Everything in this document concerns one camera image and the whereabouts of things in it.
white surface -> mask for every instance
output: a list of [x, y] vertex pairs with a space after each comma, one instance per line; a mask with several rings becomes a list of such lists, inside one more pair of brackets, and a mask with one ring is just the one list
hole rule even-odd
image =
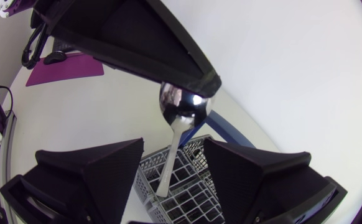
[[[43, 55], [50, 52], [52, 39]], [[18, 118], [12, 143], [11, 176], [36, 165], [35, 151], [71, 151], [144, 138], [144, 155], [171, 143], [173, 132], [159, 109], [158, 83], [104, 66], [105, 75], [25, 87], [30, 70], [21, 68], [11, 86]], [[213, 109], [258, 148], [278, 151], [259, 126], [223, 91]], [[204, 125], [197, 136], [211, 134]], [[151, 222], [134, 189], [122, 223]]]
[[224, 89], [282, 152], [348, 194], [328, 223], [362, 205], [362, 4], [356, 0], [164, 0]]

purple panel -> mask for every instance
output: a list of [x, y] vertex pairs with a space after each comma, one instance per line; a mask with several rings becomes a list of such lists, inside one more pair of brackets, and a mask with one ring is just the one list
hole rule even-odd
[[8, 16], [12, 16], [18, 12], [22, 12], [23, 10], [30, 9], [35, 2], [36, 0], [15, 0], [11, 6], [3, 12], [8, 12]]
[[67, 56], [65, 61], [51, 65], [44, 65], [42, 58], [33, 69], [26, 86], [104, 74], [102, 63], [92, 56], [83, 53], [67, 54]]

black cable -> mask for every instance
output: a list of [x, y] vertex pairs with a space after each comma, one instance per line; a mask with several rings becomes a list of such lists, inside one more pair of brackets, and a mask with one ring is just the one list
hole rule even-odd
[[[49, 37], [49, 35], [46, 34], [47, 28], [48, 27], [47, 27], [46, 23], [40, 24], [35, 29], [35, 31], [31, 35], [31, 37], [29, 38], [28, 43], [25, 46], [25, 49], [22, 53], [21, 62], [22, 62], [22, 65], [25, 66], [27, 69], [34, 68], [36, 66], [37, 62], [39, 62], [39, 60], [40, 60], [40, 55], [43, 51], [45, 42], [47, 41], [47, 38]], [[32, 57], [29, 59], [30, 46], [32, 45], [33, 41], [37, 37], [39, 37], [39, 39], [37, 41], [36, 48], [34, 50]]]
[[0, 88], [3, 88], [3, 89], [8, 90], [9, 96], [11, 97], [11, 107], [9, 108], [9, 113], [8, 113], [8, 115], [7, 115], [7, 119], [8, 119], [8, 118], [11, 116], [11, 113], [12, 113], [12, 106], [13, 106], [13, 104], [14, 104], [14, 99], [13, 99], [13, 97], [12, 97], [12, 92], [11, 92], [11, 90], [10, 90], [8, 87], [6, 87], [6, 86], [0, 86]]

wire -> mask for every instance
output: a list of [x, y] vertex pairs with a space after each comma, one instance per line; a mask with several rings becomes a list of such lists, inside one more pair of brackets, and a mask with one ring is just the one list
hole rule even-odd
[[6, 86], [0, 86], [0, 88], [3, 88], [3, 89], [8, 90], [9, 96], [11, 97], [11, 107], [9, 108], [9, 113], [8, 113], [8, 115], [7, 115], [7, 119], [8, 119], [8, 118], [11, 116], [11, 113], [12, 113], [12, 106], [13, 106], [13, 104], [14, 104], [14, 99], [13, 99], [13, 97], [12, 97], [12, 92], [11, 92], [11, 90], [10, 90], [8, 87], [6, 87]]

computer mouse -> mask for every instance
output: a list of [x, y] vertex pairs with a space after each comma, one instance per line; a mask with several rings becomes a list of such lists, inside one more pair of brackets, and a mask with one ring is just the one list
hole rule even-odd
[[43, 61], [44, 65], [51, 65], [52, 63], [63, 62], [67, 59], [67, 55], [63, 52], [52, 52]]

